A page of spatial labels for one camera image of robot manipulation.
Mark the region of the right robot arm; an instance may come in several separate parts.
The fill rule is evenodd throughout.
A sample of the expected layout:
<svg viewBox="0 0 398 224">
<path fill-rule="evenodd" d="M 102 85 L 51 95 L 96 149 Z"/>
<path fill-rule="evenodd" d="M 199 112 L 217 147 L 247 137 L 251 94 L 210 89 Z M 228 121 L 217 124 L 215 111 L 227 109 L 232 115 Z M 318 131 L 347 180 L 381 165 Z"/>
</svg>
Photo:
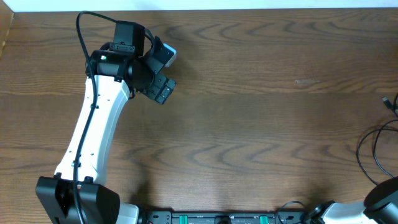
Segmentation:
<svg viewBox="0 0 398 224">
<path fill-rule="evenodd" d="M 385 180 L 368 193 L 363 202 L 329 201 L 304 218 L 309 224 L 397 224 L 397 177 Z"/>
</svg>

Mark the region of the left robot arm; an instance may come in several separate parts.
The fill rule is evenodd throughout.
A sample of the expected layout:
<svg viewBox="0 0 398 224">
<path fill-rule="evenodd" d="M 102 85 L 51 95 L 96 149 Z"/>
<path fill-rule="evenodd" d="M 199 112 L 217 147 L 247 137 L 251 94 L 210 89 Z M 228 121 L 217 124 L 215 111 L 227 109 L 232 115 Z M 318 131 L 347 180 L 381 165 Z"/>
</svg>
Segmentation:
<svg viewBox="0 0 398 224">
<path fill-rule="evenodd" d="M 135 22 L 117 21 L 114 39 L 86 61 L 85 99 L 69 147 L 36 194 L 52 223 L 143 223 L 136 205 L 108 189 L 106 168 L 119 116 L 136 93 L 164 104 L 175 81 L 162 74 L 176 51 Z"/>
</svg>

